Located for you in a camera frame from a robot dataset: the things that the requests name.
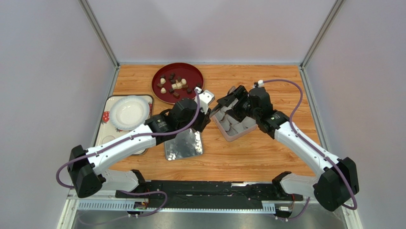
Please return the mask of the metal serving tongs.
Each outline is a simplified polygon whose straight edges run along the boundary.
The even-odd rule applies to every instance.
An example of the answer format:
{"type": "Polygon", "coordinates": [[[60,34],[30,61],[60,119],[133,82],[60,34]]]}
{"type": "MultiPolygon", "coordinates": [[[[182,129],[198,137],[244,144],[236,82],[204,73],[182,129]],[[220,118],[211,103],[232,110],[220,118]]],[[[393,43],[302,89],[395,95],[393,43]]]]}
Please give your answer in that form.
{"type": "Polygon", "coordinates": [[[232,86],[227,95],[217,100],[217,105],[211,110],[210,118],[218,113],[223,107],[230,106],[235,101],[233,92],[236,90],[235,86],[232,86]]]}

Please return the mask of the pink square chocolate tin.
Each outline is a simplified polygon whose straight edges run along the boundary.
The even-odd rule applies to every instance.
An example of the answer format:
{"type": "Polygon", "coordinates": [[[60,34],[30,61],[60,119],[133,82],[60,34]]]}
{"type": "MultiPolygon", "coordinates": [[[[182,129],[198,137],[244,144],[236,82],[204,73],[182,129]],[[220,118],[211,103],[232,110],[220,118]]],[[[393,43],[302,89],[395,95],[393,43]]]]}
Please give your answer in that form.
{"type": "Polygon", "coordinates": [[[232,142],[250,132],[255,130],[258,125],[255,120],[246,117],[243,121],[239,122],[226,113],[236,104],[236,101],[231,103],[228,107],[222,107],[213,117],[212,120],[218,127],[226,141],[232,142]]]}

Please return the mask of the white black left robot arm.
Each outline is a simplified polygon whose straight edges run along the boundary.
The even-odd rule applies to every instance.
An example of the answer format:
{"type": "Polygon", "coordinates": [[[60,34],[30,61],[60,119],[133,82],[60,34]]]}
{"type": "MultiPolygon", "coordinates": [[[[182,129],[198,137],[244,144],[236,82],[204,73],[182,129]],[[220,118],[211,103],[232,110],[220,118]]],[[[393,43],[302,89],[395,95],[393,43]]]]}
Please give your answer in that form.
{"type": "Polygon", "coordinates": [[[214,98],[203,93],[195,99],[182,99],[173,108],[153,115],[129,133],[104,145],[84,149],[81,145],[71,150],[66,165],[72,185],[79,198],[87,198],[113,186],[133,191],[138,186],[135,172],[120,172],[109,168],[142,151],[174,139],[179,133],[193,129],[202,132],[210,122],[209,105],[214,98]]]}

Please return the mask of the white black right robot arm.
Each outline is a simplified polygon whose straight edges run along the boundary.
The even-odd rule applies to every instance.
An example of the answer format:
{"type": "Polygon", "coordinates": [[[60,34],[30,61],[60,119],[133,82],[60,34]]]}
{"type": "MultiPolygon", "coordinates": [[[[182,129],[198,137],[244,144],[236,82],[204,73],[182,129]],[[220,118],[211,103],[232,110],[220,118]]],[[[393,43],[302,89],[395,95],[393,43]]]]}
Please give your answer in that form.
{"type": "Polygon", "coordinates": [[[313,171],[314,176],[285,172],[273,179],[280,192],[315,198],[328,211],[345,205],[359,192],[356,163],[328,152],[304,134],[283,112],[273,108],[269,93],[263,87],[250,91],[238,86],[217,100],[216,109],[238,122],[249,117],[272,139],[288,147],[313,171]]]}

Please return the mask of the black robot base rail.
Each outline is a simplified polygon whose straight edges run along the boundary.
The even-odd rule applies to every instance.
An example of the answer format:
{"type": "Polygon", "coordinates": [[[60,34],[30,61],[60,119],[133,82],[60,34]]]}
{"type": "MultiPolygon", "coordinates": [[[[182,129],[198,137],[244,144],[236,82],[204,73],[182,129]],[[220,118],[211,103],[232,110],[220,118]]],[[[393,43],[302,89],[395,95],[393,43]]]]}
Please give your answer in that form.
{"type": "Polygon", "coordinates": [[[116,198],[139,198],[148,210],[209,212],[261,211],[287,218],[295,203],[305,198],[286,194],[271,182],[165,181],[142,182],[130,194],[116,191],[116,198]]]}

